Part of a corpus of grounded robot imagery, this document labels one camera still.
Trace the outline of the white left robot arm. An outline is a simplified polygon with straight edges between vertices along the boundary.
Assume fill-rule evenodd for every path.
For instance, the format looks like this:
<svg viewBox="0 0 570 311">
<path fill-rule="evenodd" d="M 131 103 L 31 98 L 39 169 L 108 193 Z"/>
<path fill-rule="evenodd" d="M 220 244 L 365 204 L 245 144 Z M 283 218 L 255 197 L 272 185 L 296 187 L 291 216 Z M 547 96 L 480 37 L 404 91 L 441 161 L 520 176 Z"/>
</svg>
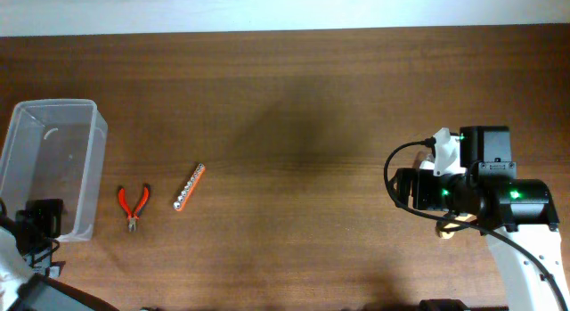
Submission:
<svg viewBox="0 0 570 311">
<path fill-rule="evenodd" d="M 110 303 L 57 281 L 53 261 L 61 246 L 63 200 L 28 201 L 8 216 L 1 205 L 1 308 L 3 310 L 113 310 Z"/>
</svg>

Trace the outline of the clear plastic container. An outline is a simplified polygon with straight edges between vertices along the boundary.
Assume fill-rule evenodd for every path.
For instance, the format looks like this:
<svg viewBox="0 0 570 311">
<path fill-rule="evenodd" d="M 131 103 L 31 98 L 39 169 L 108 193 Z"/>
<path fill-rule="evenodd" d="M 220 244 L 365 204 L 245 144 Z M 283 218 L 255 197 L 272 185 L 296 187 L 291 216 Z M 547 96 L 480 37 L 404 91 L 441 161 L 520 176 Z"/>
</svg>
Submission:
<svg viewBox="0 0 570 311">
<path fill-rule="evenodd" d="M 94 233 L 108 125 L 95 102 L 18 103 L 1 155 L 1 199 L 10 219 L 32 201 L 63 201 L 59 241 Z"/>
</svg>

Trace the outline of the orange scraper wooden handle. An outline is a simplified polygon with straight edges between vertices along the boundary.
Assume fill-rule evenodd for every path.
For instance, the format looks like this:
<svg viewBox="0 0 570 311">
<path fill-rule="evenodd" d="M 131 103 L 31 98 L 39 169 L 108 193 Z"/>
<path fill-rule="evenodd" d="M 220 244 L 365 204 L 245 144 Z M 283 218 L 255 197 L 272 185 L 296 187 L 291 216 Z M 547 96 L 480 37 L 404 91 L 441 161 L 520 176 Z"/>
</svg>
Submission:
<svg viewBox="0 0 570 311">
<path fill-rule="evenodd" d="M 449 215 L 449 218 L 453 220 L 451 222 L 437 222 L 436 223 L 436 235 L 444 240 L 449 240 L 455 235 L 458 231 L 463 229 L 462 225 L 458 225 L 457 221 L 459 222 L 471 222 L 475 218 L 473 215 L 470 214 L 462 214 L 458 216 Z"/>
</svg>

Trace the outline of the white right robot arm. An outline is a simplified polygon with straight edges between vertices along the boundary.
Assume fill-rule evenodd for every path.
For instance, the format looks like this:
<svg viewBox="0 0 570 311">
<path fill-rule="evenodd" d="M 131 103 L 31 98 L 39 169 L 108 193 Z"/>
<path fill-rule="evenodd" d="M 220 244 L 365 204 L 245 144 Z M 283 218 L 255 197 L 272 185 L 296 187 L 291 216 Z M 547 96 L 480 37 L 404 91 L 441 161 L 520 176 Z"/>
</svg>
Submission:
<svg viewBox="0 0 570 311">
<path fill-rule="evenodd" d="M 415 168 L 383 179 L 394 204 L 435 221 L 449 239 L 473 229 L 486 240 L 511 310 L 567 310 L 559 217 L 549 187 L 517 178 L 507 127 L 444 127 L 418 144 L 431 150 Z"/>
</svg>

